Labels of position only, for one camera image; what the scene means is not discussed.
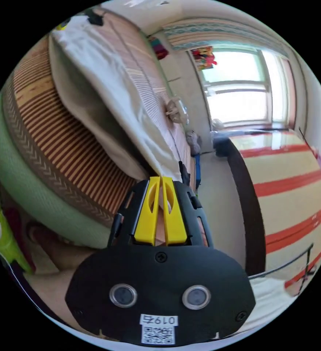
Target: blue object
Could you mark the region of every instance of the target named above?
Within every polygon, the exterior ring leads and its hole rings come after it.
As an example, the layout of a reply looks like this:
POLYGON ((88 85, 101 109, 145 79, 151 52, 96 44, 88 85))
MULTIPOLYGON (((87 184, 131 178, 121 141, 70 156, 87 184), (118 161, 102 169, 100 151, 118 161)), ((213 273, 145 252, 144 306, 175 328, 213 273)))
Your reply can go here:
POLYGON ((201 184, 201 166, 200 166, 200 154, 194 156, 196 162, 196 190, 201 184))

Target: striped cushion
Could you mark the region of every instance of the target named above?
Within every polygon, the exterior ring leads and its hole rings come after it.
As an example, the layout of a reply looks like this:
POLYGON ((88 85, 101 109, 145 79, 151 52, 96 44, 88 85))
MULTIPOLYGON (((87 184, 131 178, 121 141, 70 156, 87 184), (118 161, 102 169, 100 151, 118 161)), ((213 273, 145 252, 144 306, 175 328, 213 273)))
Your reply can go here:
POLYGON ((47 37, 15 68, 3 96, 9 132, 33 172, 70 205, 110 226, 136 181, 62 105, 52 81, 47 37))

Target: red stripe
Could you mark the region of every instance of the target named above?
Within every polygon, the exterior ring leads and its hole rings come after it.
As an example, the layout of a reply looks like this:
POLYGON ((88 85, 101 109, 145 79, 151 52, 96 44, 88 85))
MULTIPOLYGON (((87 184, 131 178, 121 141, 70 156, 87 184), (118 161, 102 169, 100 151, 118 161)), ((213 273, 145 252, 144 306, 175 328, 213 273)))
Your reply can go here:
POLYGON ((302 152, 309 151, 309 147, 306 144, 302 145, 284 145, 280 149, 272 149, 271 146, 260 147, 257 149, 248 149, 240 151, 242 157, 257 157, 257 156, 268 156, 268 155, 278 155, 286 154, 288 152, 302 152))
MULTIPOLYGON (((317 264, 317 262, 320 260, 321 258, 321 252, 319 253, 319 255, 312 261, 309 263, 308 265, 308 270, 315 266, 317 264)), ((287 289, 289 286, 293 285, 294 283, 296 283, 298 280, 302 279, 304 276, 305 270, 303 270, 302 272, 299 272, 296 276, 294 276, 292 279, 288 280, 285 282, 285 289, 287 289)))
POLYGON ((319 180, 321 180, 320 169, 303 175, 297 175, 295 177, 275 180, 266 183, 257 183, 254 185, 254 189, 258 197, 263 197, 298 189, 302 186, 307 186, 319 180))
POLYGON ((303 222, 266 236, 267 254, 292 245, 306 235, 310 234, 321 224, 321 210, 303 222))

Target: curtain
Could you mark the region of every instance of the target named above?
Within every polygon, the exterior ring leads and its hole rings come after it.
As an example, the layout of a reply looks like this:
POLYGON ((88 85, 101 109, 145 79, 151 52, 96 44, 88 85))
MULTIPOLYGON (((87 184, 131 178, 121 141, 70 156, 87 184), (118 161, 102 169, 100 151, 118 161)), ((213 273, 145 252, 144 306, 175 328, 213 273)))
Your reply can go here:
POLYGON ((272 50, 287 57, 283 44, 256 28, 217 18, 192 18, 163 26, 164 34, 173 50, 185 51, 202 46, 243 45, 272 50))

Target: green patterned fabric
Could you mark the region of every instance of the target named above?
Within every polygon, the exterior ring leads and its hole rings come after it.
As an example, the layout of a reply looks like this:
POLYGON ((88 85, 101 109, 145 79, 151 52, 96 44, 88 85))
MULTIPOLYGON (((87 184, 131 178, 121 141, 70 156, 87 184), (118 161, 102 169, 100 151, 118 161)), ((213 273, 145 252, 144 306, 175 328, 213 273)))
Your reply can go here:
POLYGON ((29 169, 7 131, 0 94, 0 182, 32 217, 57 234, 93 248, 107 245, 109 229, 81 214, 48 189, 29 169))

